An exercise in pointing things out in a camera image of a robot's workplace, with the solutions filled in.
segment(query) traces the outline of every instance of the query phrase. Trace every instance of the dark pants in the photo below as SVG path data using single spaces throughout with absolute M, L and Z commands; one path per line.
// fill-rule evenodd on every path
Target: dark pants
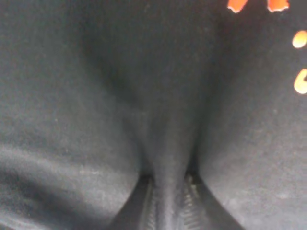
M 307 3 L 116 2 L 0 0 L 0 226 L 103 229 L 151 175 L 167 229 L 187 171 L 248 230 L 307 226 Z

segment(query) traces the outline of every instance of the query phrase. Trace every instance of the orange print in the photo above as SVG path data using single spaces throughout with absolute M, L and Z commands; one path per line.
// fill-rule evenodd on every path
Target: orange print
M 307 69 L 302 69 L 294 81 L 294 89 L 300 94 L 307 93 Z
M 297 32 L 292 40 L 292 44 L 295 48 L 302 48 L 307 43 L 307 31 L 301 30 Z
M 228 8 L 234 13 L 240 12 L 248 0 L 229 0 Z M 268 9 L 271 12 L 283 11 L 289 8 L 288 0 L 268 0 Z
M 243 9 L 247 1 L 248 0 L 229 0 L 227 7 L 233 12 L 238 13 Z

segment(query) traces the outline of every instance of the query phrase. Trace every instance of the black fabric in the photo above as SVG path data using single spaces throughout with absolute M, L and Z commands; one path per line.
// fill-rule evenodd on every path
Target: black fabric
M 307 226 L 306 3 L 226 4 L 0 0 L 0 224 L 104 229 L 150 174 L 175 229 L 194 156 L 244 228 Z

